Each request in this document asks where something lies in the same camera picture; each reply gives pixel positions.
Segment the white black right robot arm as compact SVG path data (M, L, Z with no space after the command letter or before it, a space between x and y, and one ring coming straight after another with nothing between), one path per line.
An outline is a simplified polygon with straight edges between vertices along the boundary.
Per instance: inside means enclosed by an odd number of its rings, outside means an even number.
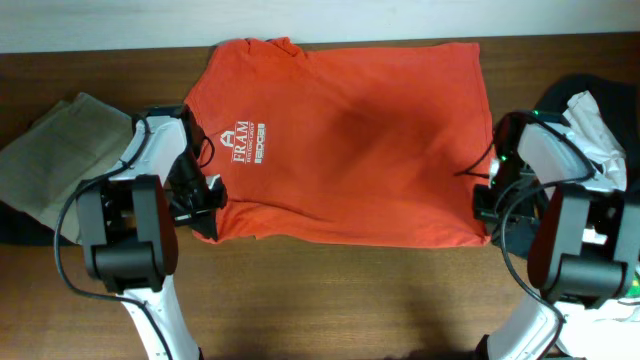
M491 148L473 212L525 296L473 358L638 358L638 194L603 176L560 114L510 112Z

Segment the red orange t-shirt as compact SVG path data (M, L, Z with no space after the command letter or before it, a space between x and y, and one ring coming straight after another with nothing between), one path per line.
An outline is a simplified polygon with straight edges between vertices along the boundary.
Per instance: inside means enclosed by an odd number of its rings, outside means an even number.
M186 105L227 188L221 240L485 245L472 210L492 115L476 43L306 51L288 38L219 46Z

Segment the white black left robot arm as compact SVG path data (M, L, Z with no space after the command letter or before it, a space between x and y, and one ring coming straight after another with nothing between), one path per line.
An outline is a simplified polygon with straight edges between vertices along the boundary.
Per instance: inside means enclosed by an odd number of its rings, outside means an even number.
M213 143L187 106L152 107L132 125L117 163L73 197L85 268L104 285L102 299L124 306L148 358L200 359L175 289L176 230L217 239L226 187L203 172L198 157Z

